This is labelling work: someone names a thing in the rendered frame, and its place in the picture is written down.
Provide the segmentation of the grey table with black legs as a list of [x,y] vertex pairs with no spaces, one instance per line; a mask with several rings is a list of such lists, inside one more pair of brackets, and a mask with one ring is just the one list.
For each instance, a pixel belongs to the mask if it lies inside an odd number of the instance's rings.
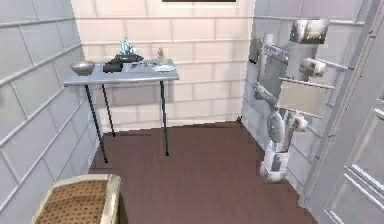
[[110,122],[110,128],[112,135],[115,135],[112,115],[109,108],[108,97],[105,91],[106,84],[131,84],[131,83],[140,83],[140,82],[158,82],[160,84],[160,98],[161,98],[161,110],[162,110],[162,122],[163,122],[163,131],[164,131],[164,142],[165,142],[165,155],[169,155],[169,144],[168,144],[168,132],[167,132],[167,115],[166,115],[166,100],[165,100],[165,81],[175,81],[179,79],[178,73],[174,62],[171,59],[168,59],[166,65],[171,65],[175,67],[174,71],[171,72],[155,72],[152,68],[157,66],[154,60],[143,60],[140,62],[124,63],[123,69],[121,72],[109,72],[105,73],[103,71],[102,64],[95,64],[95,68],[91,75],[89,76],[79,76],[75,72],[69,78],[63,82],[64,87],[70,86],[83,86],[87,95],[87,100],[90,106],[90,110],[93,117],[93,122],[95,124],[95,129],[97,132],[98,140],[101,145],[101,151],[103,154],[104,162],[108,162],[106,156],[104,142],[100,132],[100,127],[96,115],[96,109],[92,101],[92,95],[90,91],[90,85],[100,85],[103,90],[104,102],[108,112],[108,119]]

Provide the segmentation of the blue crystal statue on black base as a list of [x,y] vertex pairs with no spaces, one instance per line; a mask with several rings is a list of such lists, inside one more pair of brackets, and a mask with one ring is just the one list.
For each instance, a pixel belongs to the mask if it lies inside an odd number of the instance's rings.
[[143,57],[135,53],[135,48],[130,44],[130,42],[126,38],[120,41],[120,51],[113,58],[114,62],[132,63],[140,62],[142,60]]

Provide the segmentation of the black box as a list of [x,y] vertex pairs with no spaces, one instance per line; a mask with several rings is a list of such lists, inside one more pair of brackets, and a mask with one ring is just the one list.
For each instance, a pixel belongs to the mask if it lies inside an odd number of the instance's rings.
[[106,63],[103,66],[103,71],[105,73],[121,72],[122,69],[123,69],[123,64],[122,63]]

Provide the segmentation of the small beige figurine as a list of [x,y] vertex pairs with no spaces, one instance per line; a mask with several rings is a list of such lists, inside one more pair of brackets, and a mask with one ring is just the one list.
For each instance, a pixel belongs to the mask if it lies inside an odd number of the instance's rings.
[[164,51],[162,48],[158,49],[158,57],[157,57],[157,65],[162,66],[168,63],[168,59],[164,55]]

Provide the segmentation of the white room door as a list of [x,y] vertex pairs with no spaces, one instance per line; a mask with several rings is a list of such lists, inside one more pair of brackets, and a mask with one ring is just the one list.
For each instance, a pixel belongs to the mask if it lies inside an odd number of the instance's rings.
[[313,224],[384,224],[384,0],[364,23],[300,204]]

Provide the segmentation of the grey metal bowl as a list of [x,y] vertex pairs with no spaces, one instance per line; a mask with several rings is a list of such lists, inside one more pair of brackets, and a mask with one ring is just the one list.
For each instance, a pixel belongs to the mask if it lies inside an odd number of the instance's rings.
[[79,76],[89,76],[95,68],[95,63],[92,61],[82,60],[72,63],[70,67]]

